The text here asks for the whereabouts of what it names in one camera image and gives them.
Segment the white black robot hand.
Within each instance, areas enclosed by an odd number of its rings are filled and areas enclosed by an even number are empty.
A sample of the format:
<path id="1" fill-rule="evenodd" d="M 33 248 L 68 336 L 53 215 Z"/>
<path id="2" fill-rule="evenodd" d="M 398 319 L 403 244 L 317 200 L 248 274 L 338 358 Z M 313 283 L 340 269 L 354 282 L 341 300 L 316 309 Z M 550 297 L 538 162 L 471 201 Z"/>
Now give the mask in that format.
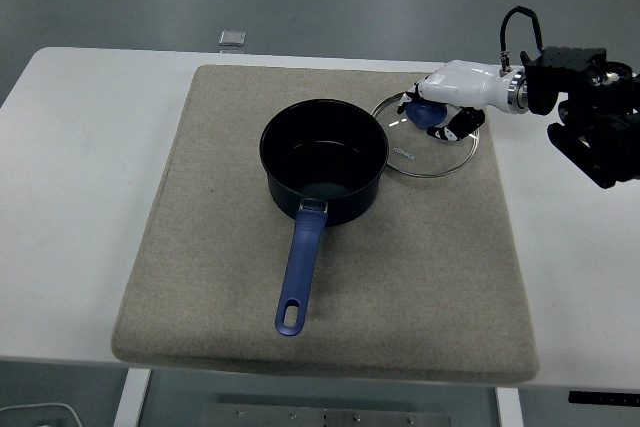
<path id="1" fill-rule="evenodd" d="M 485 110 L 509 114 L 529 110 L 524 71 L 454 60 L 404 92 L 397 112 L 427 135 L 457 142 L 485 122 Z"/>

